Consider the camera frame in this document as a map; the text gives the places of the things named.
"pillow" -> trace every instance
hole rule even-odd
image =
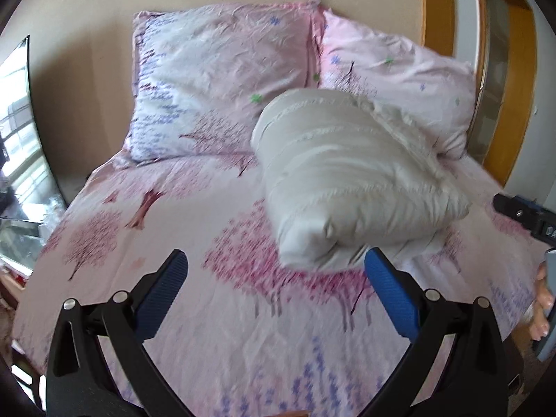
[[[475,109],[467,64],[324,12],[321,83],[409,112],[437,153],[459,158]]]
[[[131,157],[250,152],[269,101],[290,88],[316,87],[311,25],[318,3],[139,13]]]
[[[291,90],[265,108],[251,144],[280,261],[293,269],[357,268],[374,246],[413,257],[468,212],[466,195],[396,107]]]

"pink floral pillow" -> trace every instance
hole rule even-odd
[[[407,112],[438,153],[459,158],[475,108],[469,65],[324,12],[321,83]]]
[[[266,104],[290,88],[316,87],[318,4],[137,14],[126,139],[133,160],[250,152]]]

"blue ridged surface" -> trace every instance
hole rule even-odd
[[[413,343],[419,335],[418,309],[390,270],[394,267],[385,264],[379,253],[377,248],[366,253],[365,273],[398,334]]]
[[[180,252],[170,262],[166,271],[151,288],[135,314],[138,340],[148,340],[156,335],[170,306],[187,278],[187,257]]]

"wooden trim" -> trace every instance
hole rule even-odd
[[[479,51],[477,54],[477,70],[475,72],[476,80],[476,95],[479,97],[479,91],[481,88],[481,83],[483,82],[483,74],[485,71],[485,59],[487,56],[487,24],[488,24],[488,14],[487,14],[487,0],[477,0],[479,6]]]
[[[537,74],[535,18],[526,0],[509,7],[508,71],[498,123],[483,167],[502,185],[508,181],[529,124]]]
[[[455,37],[455,0],[423,0],[421,44],[452,56]]]

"bed sheet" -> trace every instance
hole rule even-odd
[[[13,337],[39,371],[62,302],[102,302],[132,289],[174,249],[190,272],[145,348],[196,415],[263,416],[308,409],[356,415],[401,359],[398,336],[363,271],[280,269],[250,156],[166,160],[91,176],[46,244],[16,315]],[[533,299],[544,246],[494,213],[499,187],[471,158],[443,163],[473,201],[442,251],[398,265],[451,300],[484,295],[505,337]],[[109,367],[136,401],[110,345]],[[420,393],[432,391],[449,347]]]

